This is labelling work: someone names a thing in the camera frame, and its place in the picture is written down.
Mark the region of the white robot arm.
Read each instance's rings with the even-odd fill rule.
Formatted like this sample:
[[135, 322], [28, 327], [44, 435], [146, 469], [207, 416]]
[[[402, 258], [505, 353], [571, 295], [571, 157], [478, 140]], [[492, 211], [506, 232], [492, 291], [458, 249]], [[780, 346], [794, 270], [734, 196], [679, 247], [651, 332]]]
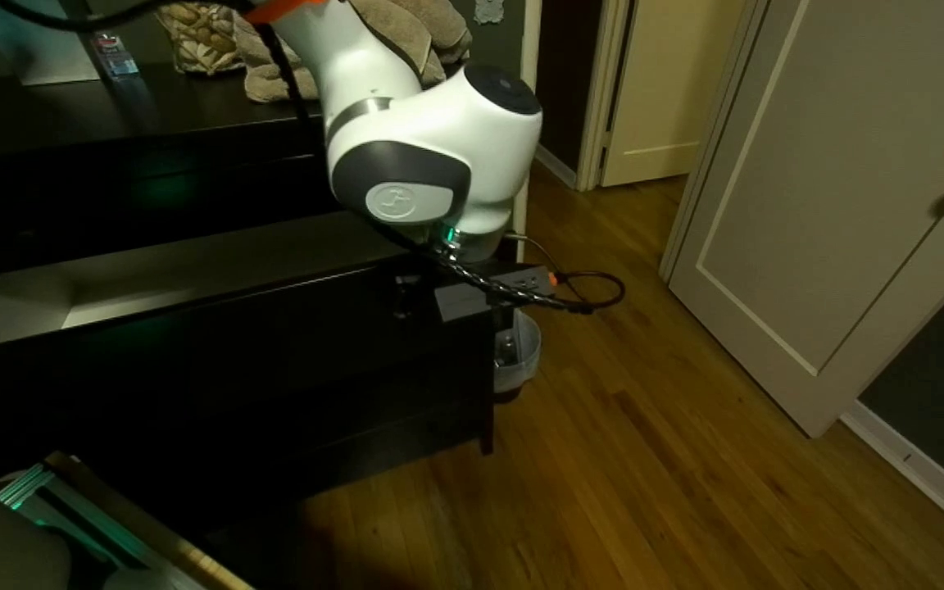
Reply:
[[310, 72], [341, 205], [499, 300], [561, 309], [557, 295], [480, 272], [510, 226], [543, 127], [543, 108], [518, 74], [458, 65], [423, 86], [351, 0], [251, 0], [245, 21]]

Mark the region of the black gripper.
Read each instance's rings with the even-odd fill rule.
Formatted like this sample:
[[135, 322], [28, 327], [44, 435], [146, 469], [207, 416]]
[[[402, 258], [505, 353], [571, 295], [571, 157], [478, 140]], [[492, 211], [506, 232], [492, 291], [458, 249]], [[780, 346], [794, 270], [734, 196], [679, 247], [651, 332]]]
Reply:
[[[552, 279], [543, 267], [486, 261], [480, 276], [506, 289], [526, 289], [537, 295], [552, 291]], [[438, 324], [474, 318], [474, 316], [487, 316], [496, 324], [506, 324], [514, 300], [499, 291], [467, 285], [455, 276], [445, 276], [441, 270], [416, 258], [413, 267], [402, 267], [392, 272], [388, 312], [397, 318], [432, 316]]]

